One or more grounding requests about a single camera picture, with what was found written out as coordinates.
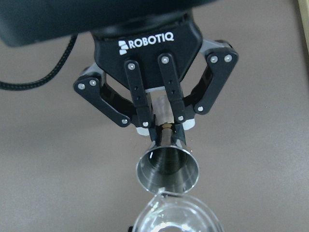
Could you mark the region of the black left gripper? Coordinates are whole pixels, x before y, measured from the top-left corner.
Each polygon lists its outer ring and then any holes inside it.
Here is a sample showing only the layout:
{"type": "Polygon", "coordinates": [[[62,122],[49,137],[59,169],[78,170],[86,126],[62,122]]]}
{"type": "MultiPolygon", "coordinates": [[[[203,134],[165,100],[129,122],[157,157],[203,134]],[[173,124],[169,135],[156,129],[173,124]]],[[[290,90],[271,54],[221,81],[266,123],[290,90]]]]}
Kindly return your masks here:
{"type": "Polygon", "coordinates": [[[191,16],[142,34],[120,38],[93,35],[93,38],[96,63],[85,68],[74,83],[74,90],[118,126],[133,124],[140,135],[149,135],[152,141],[166,128],[185,141],[184,132],[195,126],[195,115],[210,111],[239,58],[227,41],[203,41],[191,16]],[[180,81],[199,50],[207,65],[198,84],[184,96],[180,81]],[[123,86],[129,86],[132,101],[107,84],[106,73],[123,86]],[[157,115],[156,132],[155,116],[145,89],[161,87],[161,75],[172,120],[157,115]]]}

